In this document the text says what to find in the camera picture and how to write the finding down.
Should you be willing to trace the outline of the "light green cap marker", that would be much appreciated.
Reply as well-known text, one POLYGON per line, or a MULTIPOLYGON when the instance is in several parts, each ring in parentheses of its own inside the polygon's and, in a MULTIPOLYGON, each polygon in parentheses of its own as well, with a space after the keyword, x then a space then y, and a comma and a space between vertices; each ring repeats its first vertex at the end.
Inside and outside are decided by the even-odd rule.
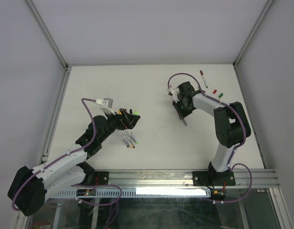
POLYGON ((130 133, 130 137, 132 138, 132 140, 133 140, 136 144, 139 144, 139 141, 138 141, 137 138, 134 136, 134 133, 133 133, 133 132, 130 133))

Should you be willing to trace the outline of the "yellow marker pen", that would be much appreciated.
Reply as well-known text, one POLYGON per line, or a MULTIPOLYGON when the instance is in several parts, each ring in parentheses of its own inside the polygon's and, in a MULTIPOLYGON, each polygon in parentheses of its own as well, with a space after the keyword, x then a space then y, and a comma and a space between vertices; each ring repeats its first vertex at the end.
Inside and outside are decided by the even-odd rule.
POLYGON ((122 131, 122 134, 123 134, 123 136, 124 136, 124 138, 125 138, 127 144, 129 145, 129 147, 130 147, 130 148, 133 148, 133 145, 131 144, 130 139, 127 137, 127 135, 125 134, 124 131, 122 131))

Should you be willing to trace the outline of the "blue marker pen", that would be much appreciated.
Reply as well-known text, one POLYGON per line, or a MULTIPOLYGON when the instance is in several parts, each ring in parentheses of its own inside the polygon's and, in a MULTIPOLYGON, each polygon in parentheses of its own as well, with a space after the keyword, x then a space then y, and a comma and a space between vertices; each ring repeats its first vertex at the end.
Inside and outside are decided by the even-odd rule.
POLYGON ((127 143, 127 141, 124 139, 124 137, 123 137, 119 132, 117 132, 117 135, 118 135, 119 138, 122 140, 122 142, 125 144, 125 146, 126 146, 127 148, 129 148, 130 146, 129 146, 129 144, 127 143))

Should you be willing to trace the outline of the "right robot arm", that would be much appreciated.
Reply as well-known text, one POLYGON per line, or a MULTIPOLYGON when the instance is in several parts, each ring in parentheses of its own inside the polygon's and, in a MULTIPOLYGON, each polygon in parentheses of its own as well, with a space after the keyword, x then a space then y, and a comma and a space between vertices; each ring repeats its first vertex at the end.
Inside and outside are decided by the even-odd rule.
POLYGON ((208 181, 218 185, 224 180, 224 173, 229 169, 237 148, 244 144, 251 135, 251 129, 243 106, 240 102, 223 103, 206 95, 202 90, 195 90, 190 82, 168 89, 179 118, 185 117, 194 110, 202 110, 214 118, 215 133, 219 141, 217 152, 210 162, 207 173, 208 181))

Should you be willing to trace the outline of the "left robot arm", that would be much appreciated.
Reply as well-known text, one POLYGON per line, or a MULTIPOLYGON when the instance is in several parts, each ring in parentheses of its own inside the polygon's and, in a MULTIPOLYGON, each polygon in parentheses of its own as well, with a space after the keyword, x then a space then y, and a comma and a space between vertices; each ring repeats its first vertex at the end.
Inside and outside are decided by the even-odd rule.
POLYGON ((35 214, 59 191, 74 185, 96 184, 95 170, 87 163, 102 148, 102 143, 116 130, 133 129, 140 116, 121 108, 118 114, 97 115, 85 133, 59 156, 39 166, 20 168, 7 196, 12 206, 25 216, 35 214))

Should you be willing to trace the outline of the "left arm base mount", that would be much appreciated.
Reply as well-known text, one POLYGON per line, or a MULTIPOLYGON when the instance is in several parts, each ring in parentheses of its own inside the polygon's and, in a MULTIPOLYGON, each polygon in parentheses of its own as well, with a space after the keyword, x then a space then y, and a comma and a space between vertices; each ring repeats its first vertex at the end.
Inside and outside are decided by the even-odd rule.
POLYGON ((85 173, 85 177, 79 185, 84 186, 96 186, 96 185, 106 185, 109 181, 109 171, 96 171, 90 164, 87 162, 79 163, 81 169, 85 173))

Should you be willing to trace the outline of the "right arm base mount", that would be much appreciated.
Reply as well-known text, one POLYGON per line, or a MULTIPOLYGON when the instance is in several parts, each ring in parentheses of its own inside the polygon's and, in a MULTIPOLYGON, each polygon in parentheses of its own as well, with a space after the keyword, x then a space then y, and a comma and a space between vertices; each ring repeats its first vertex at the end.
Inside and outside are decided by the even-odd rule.
POLYGON ((229 169, 224 169, 223 172, 217 172, 210 162, 208 169, 205 171, 193 171, 193 185, 205 186, 214 188, 214 186, 228 186, 236 185, 234 173, 229 169))

